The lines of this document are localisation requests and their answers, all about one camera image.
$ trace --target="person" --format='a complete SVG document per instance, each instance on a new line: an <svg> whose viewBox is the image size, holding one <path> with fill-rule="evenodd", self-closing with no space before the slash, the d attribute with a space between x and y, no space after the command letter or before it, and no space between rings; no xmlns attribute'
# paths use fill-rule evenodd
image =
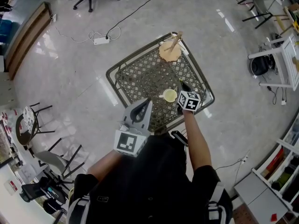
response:
<svg viewBox="0 0 299 224"><path fill-rule="evenodd" d="M86 175L76 177L68 223L229 223L232 203L224 188L219 192L220 180L212 168L208 145L194 114L183 111L183 115L192 181L185 174L185 146L168 134L150 136L136 158L111 151ZM217 195L218 200L211 200Z"/></svg>

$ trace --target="white cup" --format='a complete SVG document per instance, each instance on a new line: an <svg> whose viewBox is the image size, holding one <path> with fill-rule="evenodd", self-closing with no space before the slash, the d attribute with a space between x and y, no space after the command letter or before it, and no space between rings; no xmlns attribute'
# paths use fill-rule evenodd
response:
<svg viewBox="0 0 299 224"><path fill-rule="evenodd" d="M163 95L159 95L159 97L165 99L167 102L172 103L176 100L178 94L175 90L166 89L164 90Z"/></svg>

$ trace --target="white wall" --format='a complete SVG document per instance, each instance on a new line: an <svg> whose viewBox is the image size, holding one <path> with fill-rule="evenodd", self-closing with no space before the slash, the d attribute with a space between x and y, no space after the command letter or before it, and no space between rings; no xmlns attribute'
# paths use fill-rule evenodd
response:
<svg viewBox="0 0 299 224"><path fill-rule="evenodd" d="M12 196L4 187L8 179L18 183L8 165L0 168L0 212L9 224L52 224L54 217L46 213L35 201L26 203L20 197L21 186L17 185L18 191Z"/></svg>

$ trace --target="metal patio table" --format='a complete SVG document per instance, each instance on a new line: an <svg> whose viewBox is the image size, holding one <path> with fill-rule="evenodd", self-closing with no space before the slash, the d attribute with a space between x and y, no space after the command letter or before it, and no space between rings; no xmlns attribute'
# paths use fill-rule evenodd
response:
<svg viewBox="0 0 299 224"><path fill-rule="evenodd" d="M184 122L184 117L177 113L175 102L169 103L159 98L165 89L177 90L180 78L200 95L200 106L195 114L215 100L204 74L183 40L180 41L182 55L176 62L166 62L159 56L159 46L167 39L171 39L171 33L137 50L106 73L125 107L137 100L151 98L153 110L149 131L154 134L165 133Z"/></svg>

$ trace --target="polished floor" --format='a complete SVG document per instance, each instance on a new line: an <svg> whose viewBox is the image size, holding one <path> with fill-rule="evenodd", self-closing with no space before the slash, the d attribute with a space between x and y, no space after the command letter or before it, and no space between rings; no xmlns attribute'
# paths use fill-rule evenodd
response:
<svg viewBox="0 0 299 224"><path fill-rule="evenodd" d="M182 30L183 39L205 74L215 102L196 116L211 150L214 168L233 164L249 151L236 181L257 166L286 130L299 105L299 89L287 90L287 105L277 104L273 94L258 85L248 70L248 54L277 31L274 21L259 29L258 21L242 22L252 16L248 7L236 0L153 0L119 24L121 36L107 45L94 46L87 38L90 31L107 32L118 21L146 0L93 0L93 13L88 1L73 10L76 1L46 0L51 3L57 22L48 26L26 55L15 79L20 107L41 102L53 108L40 114L42 130L55 133L36 136L35 150L50 147L63 138L61 154L71 154L82 144L77 162L86 160L84 170L113 148L114 132L119 127L124 107L110 87L106 71L132 52L170 31ZM274 2L270 8L282 14ZM111 33L116 37L117 30ZM188 162L187 174L192 178ZM217 170L233 194L238 165Z"/></svg>

